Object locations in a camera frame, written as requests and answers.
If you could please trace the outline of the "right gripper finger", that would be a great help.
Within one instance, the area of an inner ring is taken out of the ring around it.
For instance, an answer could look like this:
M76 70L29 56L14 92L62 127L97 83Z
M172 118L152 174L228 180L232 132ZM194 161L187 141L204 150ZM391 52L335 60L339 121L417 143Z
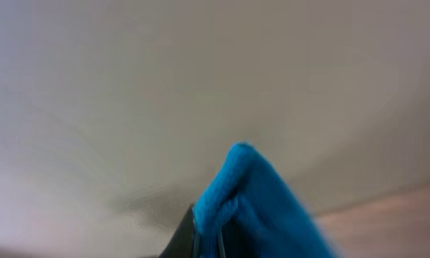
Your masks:
M200 240L200 234L196 231L194 209L189 206L159 258L199 258Z

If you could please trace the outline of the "blue t-shirt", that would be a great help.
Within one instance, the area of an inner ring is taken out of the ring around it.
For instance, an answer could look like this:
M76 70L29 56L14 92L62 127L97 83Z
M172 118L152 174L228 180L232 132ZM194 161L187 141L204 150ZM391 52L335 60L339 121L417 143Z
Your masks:
M258 257L334 257L310 215L272 165L251 145L235 143L193 207L201 257L215 257L217 235L230 220L247 233Z

